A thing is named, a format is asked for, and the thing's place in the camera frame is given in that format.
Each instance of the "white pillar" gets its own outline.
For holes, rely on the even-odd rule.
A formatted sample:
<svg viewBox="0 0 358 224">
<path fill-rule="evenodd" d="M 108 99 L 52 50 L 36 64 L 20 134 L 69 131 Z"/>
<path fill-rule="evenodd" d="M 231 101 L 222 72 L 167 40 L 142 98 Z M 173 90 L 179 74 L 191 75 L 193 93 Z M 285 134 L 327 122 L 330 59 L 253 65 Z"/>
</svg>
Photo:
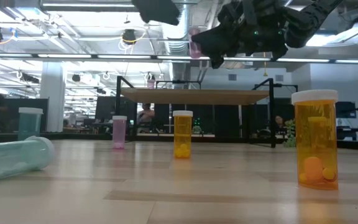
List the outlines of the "white pillar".
<svg viewBox="0 0 358 224">
<path fill-rule="evenodd" d="M 62 132 L 67 73 L 61 62 L 44 62 L 40 98 L 49 99 L 47 131 Z"/>
</svg>

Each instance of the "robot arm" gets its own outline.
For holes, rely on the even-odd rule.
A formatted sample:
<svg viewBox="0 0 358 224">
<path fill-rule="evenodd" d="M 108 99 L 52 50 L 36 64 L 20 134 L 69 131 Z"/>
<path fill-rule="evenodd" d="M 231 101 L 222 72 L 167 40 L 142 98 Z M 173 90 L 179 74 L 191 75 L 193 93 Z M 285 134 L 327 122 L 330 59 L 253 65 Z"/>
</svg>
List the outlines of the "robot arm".
<svg viewBox="0 0 358 224">
<path fill-rule="evenodd" d="M 282 15 L 288 21 L 285 42 L 289 47 L 301 48 L 321 27 L 328 15 L 343 0 L 317 0 L 301 11 L 283 7 Z"/>
</svg>

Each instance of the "table surface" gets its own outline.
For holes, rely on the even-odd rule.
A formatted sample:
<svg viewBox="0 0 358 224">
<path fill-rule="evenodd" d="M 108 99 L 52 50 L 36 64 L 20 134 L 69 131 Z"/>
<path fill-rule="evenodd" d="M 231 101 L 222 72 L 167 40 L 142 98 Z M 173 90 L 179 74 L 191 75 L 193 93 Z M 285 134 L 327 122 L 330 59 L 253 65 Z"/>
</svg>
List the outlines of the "table surface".
<svg viewBox="0 0 358 224">
<path fill-rule="evenodd" d="M 172 103 L 186 105 L 249 105 L 269 96 L 262 90 L 174 90 L 123 88 L 126 98 L 138 103 Z"/>
<path fill-rule="evenodd" d="M 54 141 L 43 171 L 0 180 L 0 223 L 355 224 L 358 151 L 340 149 L 339 191 L 299 187 L 296 150 L 172 142 Z"/>
</svg>

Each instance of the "ceiling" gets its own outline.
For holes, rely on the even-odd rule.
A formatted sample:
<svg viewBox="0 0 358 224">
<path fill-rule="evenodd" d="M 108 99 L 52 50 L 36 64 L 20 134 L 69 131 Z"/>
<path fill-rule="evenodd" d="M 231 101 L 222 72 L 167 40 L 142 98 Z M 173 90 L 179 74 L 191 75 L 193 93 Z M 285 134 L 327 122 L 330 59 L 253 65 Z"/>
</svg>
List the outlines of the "ceiling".
<svg viewBox="0 0 358 224">
<path fill-rule="evenodd" d="M 163 34 L 159 22 L 145 24 L 138 12 L 96 12 L 97 8 L 87 11 L 76 11 L 72 7 L 49 7 L 44 10 L 32 2 L 27 7 L 0 8 L 0 27 L 6 44 L 0 44 L 0 53 L 45 53 L 45 54 L 141 54 L 165 55 L 167 38 Z M 54 0 L 43 1 L 48 3 L 73 3 L 74 1 Z M 97 0 L 93 4 L 126 3 L 130 1 Z M 186 2 L 189 7 L 189 26 L 206 30 L 208 26 L 216 26 L 216 13 L 227 1 L 223 0 L 176 0 Z M 302 8 L 310 1 L 294 0 L 290 7 Z M 337 11 L 334 11 L 323 24 L 322 30 L 341 32 L 358 14 L 358 1 L 346 0 Z M 134 29 L 138 39 L 135 45 L 122 43 L 121 34 L 125 29 Z M 346 42 L 337 44 L 338 47 L 305 47 L 290 49 L 285 57 L 288 58 L 358 58 L 358 43 Z M 37 97 L 39 86 L 21 81 L 18 71 L 32 75 L 41 80 L 42 61 L 36 60 L 3 60 L 0 58 L 0 92 L 9 92 L 14 96 Z M 68 72 L 66 92 L 67 110 L 72 110 L 74 99 L 78 108 L 87 108 L 86 112 L 94 113 L 96 107 L 94 98 L 98 96 L 92 86 L 105 87 L 108 94 L 114 95 L 116 77 L 125 76 L 135 86 L 145 86 L 148 74 L 155 75 L 157 80 L 171 80 L 169 63 L 127 63 L 127 62 L 64 62 Z M 243 63 L 226 63 L 226 68 L 246 67 Z M 254 62 L 247 67 L 262 68 L 264 63 Z M 290 72 L 295 66 L 290 63 L 270 63 L 268 67 L 286 68 Z M 81 75 L 80 82 L 71 78 L 74 74 Z"/>
</svg>

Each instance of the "duct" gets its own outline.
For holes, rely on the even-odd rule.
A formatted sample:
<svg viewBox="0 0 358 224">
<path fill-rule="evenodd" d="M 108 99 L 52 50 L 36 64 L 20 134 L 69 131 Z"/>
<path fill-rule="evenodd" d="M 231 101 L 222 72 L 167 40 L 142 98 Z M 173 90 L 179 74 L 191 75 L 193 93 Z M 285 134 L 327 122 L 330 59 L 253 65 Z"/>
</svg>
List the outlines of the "duct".
<svg viewBox="0 0 358 224">
<path fill-rule="evenodd" d="M 186 39 L 189 27 L 189 6 L 178 6 L 181 11 L 179 24 L 172 26 L 162 24 L 162 32 L 164 39 Z M 187 42 L 165 42 L 165 49 L 169 55 L 188 55 Z M 170 63 L 169 64 L 171 80 L 190 81 L 190 64 L 189 63 Z M 173 88 L 181 88 L 180 85 L 173 85 Z"/>
</svg>

